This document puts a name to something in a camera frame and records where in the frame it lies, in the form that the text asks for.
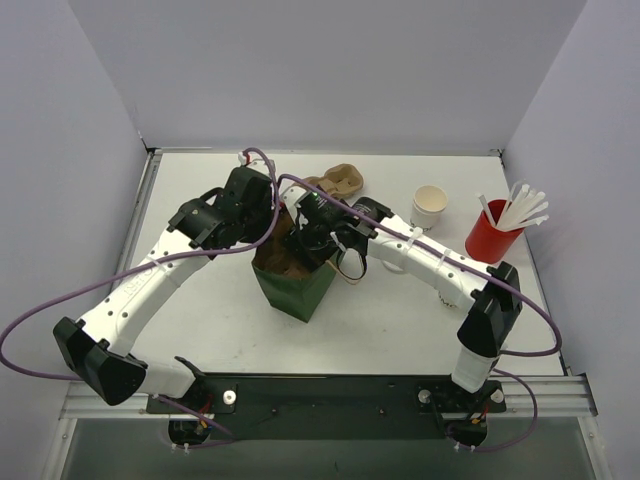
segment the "white paper cup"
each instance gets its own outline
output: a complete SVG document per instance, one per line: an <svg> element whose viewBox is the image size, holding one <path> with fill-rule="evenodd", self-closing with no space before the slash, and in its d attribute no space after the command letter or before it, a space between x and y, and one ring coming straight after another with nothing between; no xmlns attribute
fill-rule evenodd
<svg viewBox="0 0 640 480"><path fill-rule="evenodd" d="M435 185L424 185L413 195L411 224L423 230L431 230L447 207L447 194Z"/></svg>

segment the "cable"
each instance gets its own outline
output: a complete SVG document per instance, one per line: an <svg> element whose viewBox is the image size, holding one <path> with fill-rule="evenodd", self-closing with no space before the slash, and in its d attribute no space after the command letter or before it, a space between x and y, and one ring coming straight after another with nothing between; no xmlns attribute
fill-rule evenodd
<svg viewBox="0 0 640 480"><path fill-rule="evenodd" d="M204 414L206 413L209 408L211 408L211 402L213 401L213 395L209 394L207 395L207 403L204 405L204 407L202 407L200 410L198 410L198 413ZM202 425L204 428L207 427L207 424L205 422L203 422L202 420L200 420L200 425Z"/></svg>
<svg viewBox="0 0 640 480"><path fill-rule="evenodd" d="M28 310L27 312L20 315L13 322L7 325L7 327L2 331L2 333L0 333L0 363L2 363L8 369L13 370L14 372L18 372L30 377L45 378L48 380L67 380L67 381L79 380L78 377L71 376L71 375L38 372L35 370L30 370L28 368L23 368L19 365L16 365L12 361L10 361L7 357L5 357L3 352L4 344L7 340L7 337L18 325L20 325L22 322L32 317L36 313L46 310L47 308L53 307L54 305L58 305L59 303L66 302L67 300L71 300L72 298L76 298L76 297L79 297L80 295L84 295L85 293L88 293L97 288L104 287L105 285L109 285L113 282L117 282L118 280L122 280L123 278L126 278L130 275L134 275L140 272L144 272L145 270L149 270L150 268L157 267L157 263L167 263L174 260L180 260L183 258L190 258L190 257L231 255L233 253L248 252L249 250L253 250L254 248L257 248L260 245L262 245L267 240L267 238L269 238L269 236L273 232L273 229L276 226L276 223L278 222L278 216L280 212L280 209L278 208L278 205L280 204L280 195L278 193L278 179L276 178L276 172L272 162L268 160L267 156L264 154L262 150L258 148L250 147L245 149L243 154L246 156L249 154L249 152L253 152L260 155L262 160L264 160L265 164L267 165L267 168L269 169L269 176L271 177L271 182L273 183L273 186L274 186L273 196L272 196L272 203L274 207L273 218L271 220L271 224L269 225L269 228L264 232L262 237L260 237L255 243L252 243L250 245L245 245L244 247L238 247L233 249L230 248L230 249L219 249L219 250L196 250L192 252L182 252L182 253L175 253L173 255L167 255L166 257L159 258L154 262L138 265L137 267L134 267L124 272L113 275L107 278L106 280L92 283L91 285L80 288L71 293L67 293L66 295L62 295L60 297L54 298L53 300L49 300L48 302L38 305L37 307L34 307L31 310Z"/></svg>
<svg viewBox="0 0 640 480"><path fill-rule="evenodd" d="M189 415L193 415L196 418L199 418L201 421L203 421L204 423L206 423L207 425L215 428L216 430L221 431L222 433L226 433L227 435L229 435L230 437L233 437L233 433L231 433L231 431L229 429L227 429L226 427L223 427L222 425L220 425L218 422L215 422L213 420L211 420L209 417L205 417L204 415L202 415L199 412L196 412L195 410L191 410L189 407L185 407L184 405L180 405L178 402L174 402L173 400L171 400L170 398L165 397L164 395L153 395L153 398L155 400L158 400L166 405L169 405L170 407L176 408L184 413L187 413Z"/></svg>
<svg viewBox="0 0 640 480"><path fill-rule="evenodd" d="M342 269L340 268L340 265L342 264L342 260L344 259L345 255L346 255L346 252L340 251L338 253L338 256L336 257L336 265L333 265L333 262L331 262L331 261L329 261L329 262L331 263L332 268L335 267L336 272L338 272L342 278L344 278L346 280L351 280L352 282L355 282L355 283L358 283L367 274L367 268L368 268L367 267L367 258L362 254L358 254L358 257L360 258L360 266L362 267L362 273L360 274L359 277L353 278L353 277L350 277L349 275L347 275L346 273L344 273L342 271Z"/></svg>
<svg viewBox="0 0 640 480"><path fill-rule="evenodd" d="M531 387L524 380L514 375L513 373L505 372L504 370L498 370L497 368L494 368L493 371L496 372L498 375L502 375L503 377L513 378L516 382L522 385L527 390L527 392L529 392L529 395L531 396L531 401L533 402L533 417L531 419L531 424L529 425L529 428L522 435L514 439L511 439L507 442L500 443L498 445L491 445L489 447L480 446L480 447L471 448L469 445L464 445L462 443L457 442L455 439L451 438L451 431L453 429L450 425L446 431L447 437L451 438L451 440L455 441L457 445L460 445L465 450L473 451L473 453L494 453L494 452L499 452L500 450L504 450L505 448L512 447L522 442L526 438L528 438L529 435L531 435L535 431L535 429L538 427L538 401L536 400L536 396L533 393L533 390L531 389Z"/></svg>
<svg viewBox="0 0 640 480"><path fill-rule="evenodd" d="M473 407L471 407L469 414L465 417L465 420L471 420L471 417L473 417L473 414L475 413L475 411L477 410L477 408L480 405L488 405L489 400L491 399L491 395L493 395L496 390L498 390L498 387L492 388L491 390L489 390L488 392L486 392L484 395L482 395L478 401L473 405Z"/></svg>
<svg viewBox="0 0 640 480"><path fill-rule="evenodd" d="M295 175L290 175L288 173L283 173L278 178L278 183L282 182L283 179L292 180L293 182L298 183L299 185L305 187L306 189L316 192L318 195L320 195L322 198L324 198L328 202L330 202L333 205L341 208L342 210L344 210L345 212L349 213L350 215L353 215L355 217L360 218L361 220L364 220L365 222L367 222L368 224L372 225L376 229L382 230L383 232L388 233L389 235L392 235L392 236L394 236L396 238L399 238L401 240L404 240L404 241L409 240L408 236L403 235L403 234L401 234L399 232L396 232L396 231L390 229L389 227L385 227L380 222L376 222L374 219L369 218L366 215L362 214L362 212L359 212L358 210L354 210L353 208L351 208L351 207L339 202L338 200L335 200L330 195L327 195L322 190L314 187L313 185L310 185L309 183L307 183L304 180L296 177ZM427 252L429 252L429 253L431 253L433 255L436 255L438 257L442 257L442 254L440 254L436 249L434 249L433 247L427 245L424 242L421 242L420 240L416 240L414 242L414 245L418 245L419 247L421 247L422 249L426 250ZM459 268L461 270L465 270L467 272L470 272L470 273L476 275L477 277L482 278L483 280L491 282L494 285L497 285L497 286L503 288L504 290L506 290L507 292L511 293L512 295L515 295L517 298L519 298L524 303L526 303L531 308L533 308L533 310L535 310L536 313L538 313L538 315L540 315L545 320L545 322L547 322L547 324L549 325L549 327L553 331L553 334L554 334L555 339L556 339L555 346L553 348L548 349L548 350L541 350L541 351L538 351L538 352L515 352L515 351L511 351L511 350L501 350L500 351L501 355L512 355L512 356L515 356L515 357L544 357L544 356L547 356L547 355L553 355L554 353L557 353L557 352L560 351L560 349L562 348L562 335L560 334L560 330L558 329L558 326L555 324L555 322L551 318L551 315L549 315L547 312L545 312L533 300L531 300L529 297L524 295L518 289L513 288L508 283L505 283L502 280L494 278L494 277L492 277L491 275L489 275L487 273L480 272L479 270L476 270L476 269L474 269L474 268L472 268L472 267L470 267L468 265L460 263L457 260L454 260L453 258L451 258L450 256L444 257L444 261L449 263L449 264L451 264L451 265L453 265L456 268Z"/></svg>
<svg viewBox="0 0 640 480"><path fill-rule="evenodd" d="M487 418L487 413L489 413L489 402L485 404L484 409L482 410L480 415L477 418L474 418L471 420L471 423L473 423L474 425L477 425L478 423L482 422Z"/></svg>

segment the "red cup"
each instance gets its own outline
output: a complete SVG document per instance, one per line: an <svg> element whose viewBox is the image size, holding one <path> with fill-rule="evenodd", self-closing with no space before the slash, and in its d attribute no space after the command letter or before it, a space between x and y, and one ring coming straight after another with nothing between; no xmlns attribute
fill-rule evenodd
<svg viewBox="0 0 640 480"><path fill-rule="evenodd" d="M496 223L500 219L506 200L492 200L489 202L489 210ZM480 211L480 216L473 226L473 230L464 242L467 253L474 260L485 263L497 263L502 259L509 247L515 242L524 228L503 232L491 226L487 214Z"/></svg>

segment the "brown cup carrier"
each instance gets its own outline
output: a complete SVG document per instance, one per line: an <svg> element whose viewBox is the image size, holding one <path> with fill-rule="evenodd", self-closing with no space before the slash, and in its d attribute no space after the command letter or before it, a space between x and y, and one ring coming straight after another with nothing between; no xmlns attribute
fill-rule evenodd
<svg viewBox="0 0 640 480"><path fill-rule="evenodd" d="M304 180L337 199L349 198L364 186L362 174L349 163L330 168L322 177L307 177Z"/></svg>

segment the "green paper bag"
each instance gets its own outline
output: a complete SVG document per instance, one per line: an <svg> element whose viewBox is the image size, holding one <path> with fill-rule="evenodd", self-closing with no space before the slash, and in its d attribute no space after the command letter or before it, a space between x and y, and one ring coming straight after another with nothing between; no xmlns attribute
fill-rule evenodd
<svg viewBox="0 0 640 480"><path fill-rule="evenodd" d="M269 304L306 323L327 293L336 272L326 263L309 272L291 256L281 239L292 225L291 217L283 212L269 240L256 249L251 265Z"/></svg>

